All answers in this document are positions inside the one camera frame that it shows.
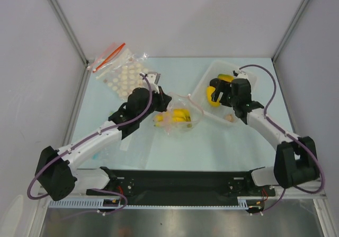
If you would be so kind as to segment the white perforated plastic basket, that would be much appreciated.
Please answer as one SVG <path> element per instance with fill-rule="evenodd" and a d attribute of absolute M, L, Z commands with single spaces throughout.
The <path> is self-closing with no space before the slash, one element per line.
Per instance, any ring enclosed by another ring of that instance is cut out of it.
<path fill-rule="evenodd" d="M 209 82 L 213 78 L 217 78 L 219 74 L 227 74 L 233 76 L 233 70 L 238 69 L 239 66 L 235 64 L 231 64 L 220 59 L 214 60 L 191 94 L 191 100 L 197 103 L 202 108 L 204 116 L 206 118 L 229 127 L 239 124 L 239 119 L 235 116 L 232 108 L 224 106 L 212 106 L 208 101 L 207 88 L 209 86 Z M 228 114 L 232 114 L 234 116 L 235 122 L 228 122 L 225 120 L 225 116 Z"/>

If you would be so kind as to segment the pink dotted zip bag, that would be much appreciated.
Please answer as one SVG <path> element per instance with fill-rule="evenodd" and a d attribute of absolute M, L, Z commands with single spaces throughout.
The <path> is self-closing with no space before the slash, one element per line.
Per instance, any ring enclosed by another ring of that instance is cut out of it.
<path fill-rule="evenodd" d="M 153 125 L 169 136 L 180 136 L 191 131 L 204 117 L 203 109 L 191 99 L 191 95 L 170 92 L 172 99 L 166 111 L 153 117 Z"/>

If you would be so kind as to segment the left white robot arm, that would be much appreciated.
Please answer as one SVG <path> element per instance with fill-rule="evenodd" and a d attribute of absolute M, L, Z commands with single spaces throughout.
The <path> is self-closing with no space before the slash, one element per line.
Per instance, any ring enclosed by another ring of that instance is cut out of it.
<path fill-rule="evenodd" d="M 153 112 L 165 112 L 172 97 L 146 88 L 134 89 L 120 108 L 89 136 L 61 147 L 44 148 L 40 154 L 35 178 L 54 201 L 66 198 L 80 182 L 77 168 L 109 143 L 121 141 L 140 127 Z"/>

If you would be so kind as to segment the yellow banana bunch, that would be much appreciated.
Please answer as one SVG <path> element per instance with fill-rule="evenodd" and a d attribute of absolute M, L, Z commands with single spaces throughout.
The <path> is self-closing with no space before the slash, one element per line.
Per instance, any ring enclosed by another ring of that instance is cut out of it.
<path fill-rule="evenodd" d="M 188 109 L 173 109 L 157 114 L 153 118 L 156 127 L 164 127 L 173 123 L 191 122 L 191 115 Z"/>

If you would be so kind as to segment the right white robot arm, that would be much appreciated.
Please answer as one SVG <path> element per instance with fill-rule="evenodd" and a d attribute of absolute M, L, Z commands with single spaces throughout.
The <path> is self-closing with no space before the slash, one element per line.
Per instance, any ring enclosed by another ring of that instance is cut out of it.
<path fill-rule="evenodd" d="M 249 80 L 235 78 L 229 82 L 214 78 L 210 81 L 208 99 L 232 108 L 238 119 L 255 129 L 275 149 L 273 172 L 252 171 L 252 177 L 244 182 L 248 194 L 257 195 L 270 184 L 288 189 L 320 177 L 313 139 L 289 133 L 275 124 L 265 107 L 252 100 Z"/>

